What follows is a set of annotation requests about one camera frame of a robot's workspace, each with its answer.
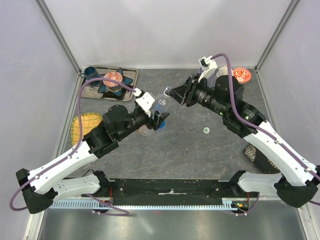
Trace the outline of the green white bottle cap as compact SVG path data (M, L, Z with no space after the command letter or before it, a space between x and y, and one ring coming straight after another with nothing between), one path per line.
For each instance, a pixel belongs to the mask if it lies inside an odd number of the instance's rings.
M210 133L210 128L209 127L204 127L203 128L203 133L204 134L209 134Z

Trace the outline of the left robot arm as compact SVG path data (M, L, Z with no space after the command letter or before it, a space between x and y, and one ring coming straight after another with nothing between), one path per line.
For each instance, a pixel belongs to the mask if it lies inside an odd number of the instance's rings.
M112 106L98 126L64 154L38 169L22 168L16 172L25 208L30 214L37 214L56 201L74 196L106 196L111 183L103 171L78 178L68 178L68 175L112 152L121 140L140 127L158 130L169 115L169 112L158 110L148 115L139 105L133 112L128 112L123 105Z

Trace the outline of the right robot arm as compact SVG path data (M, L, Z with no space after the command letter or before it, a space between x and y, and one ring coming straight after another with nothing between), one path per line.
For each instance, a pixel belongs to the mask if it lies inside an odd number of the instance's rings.
M257 174L239 170L229 181L235 197L245 192L276 195L286 204L299 208L313 199L320 183L320 168L304 159L273 129L266 117L243 101L244 86L233 76L222 75L210 88L200 76L191 75L183 85L164 93L179 105L199 104L216 113L232 133L246 140L279 170Z

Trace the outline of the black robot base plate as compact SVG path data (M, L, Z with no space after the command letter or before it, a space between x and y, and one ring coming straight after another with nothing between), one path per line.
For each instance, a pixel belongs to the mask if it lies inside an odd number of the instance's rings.
M217 205L223 199L256 198L258 193L246 193L229 180L114 178L92 195L111 198L114 205Z

